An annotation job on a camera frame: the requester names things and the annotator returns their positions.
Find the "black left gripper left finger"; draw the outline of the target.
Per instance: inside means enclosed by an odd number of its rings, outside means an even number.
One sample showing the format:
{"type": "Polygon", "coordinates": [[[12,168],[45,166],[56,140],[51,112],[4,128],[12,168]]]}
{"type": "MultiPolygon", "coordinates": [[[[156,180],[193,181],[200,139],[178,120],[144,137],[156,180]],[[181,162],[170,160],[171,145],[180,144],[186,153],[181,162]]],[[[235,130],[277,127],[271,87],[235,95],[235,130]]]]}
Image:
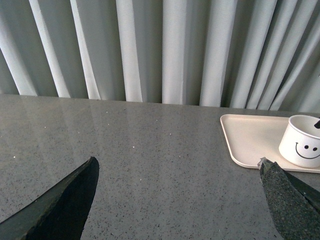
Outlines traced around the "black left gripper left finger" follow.
{"type": "Polygon", "coordinates": [[[0,224],[2,240],[79,240],[99,178],[91,157],[32,203],[0,224]]]}

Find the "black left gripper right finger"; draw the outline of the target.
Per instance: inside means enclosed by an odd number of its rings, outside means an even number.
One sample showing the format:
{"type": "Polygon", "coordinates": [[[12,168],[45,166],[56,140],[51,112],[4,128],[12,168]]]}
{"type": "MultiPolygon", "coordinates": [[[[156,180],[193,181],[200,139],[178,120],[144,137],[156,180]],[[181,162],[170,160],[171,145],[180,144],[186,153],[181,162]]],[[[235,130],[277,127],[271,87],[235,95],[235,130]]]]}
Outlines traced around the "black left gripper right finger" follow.
{"type": "Polygon", "coordinates": [[[320,192],[266,157],[260,180],[276,230],[285,240],[320,238],[320,192]]]}

